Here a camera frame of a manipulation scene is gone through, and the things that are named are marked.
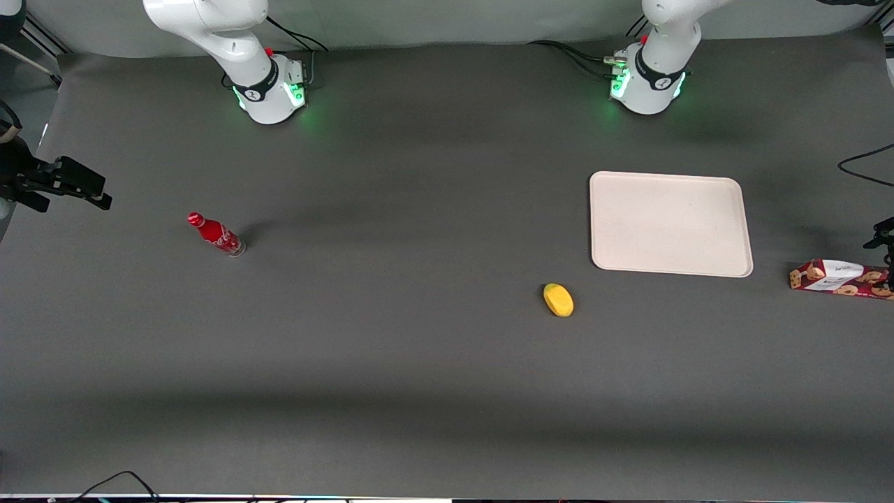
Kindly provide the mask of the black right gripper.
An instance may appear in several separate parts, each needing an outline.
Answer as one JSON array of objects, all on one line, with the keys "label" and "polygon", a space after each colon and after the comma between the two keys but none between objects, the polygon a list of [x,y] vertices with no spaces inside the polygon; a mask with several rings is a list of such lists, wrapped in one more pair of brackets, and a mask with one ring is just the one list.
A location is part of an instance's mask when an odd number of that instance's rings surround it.
[{"label": "black right gripper", "polygon": [[12,139],[1,144],[2,198],[12,198],[16,203],[39,213],[46,213],[50,200],[38,192],[22,190],[18,179],[29,180],[29,174],[39,170],[42,160],[35,157],[25,140]]}]

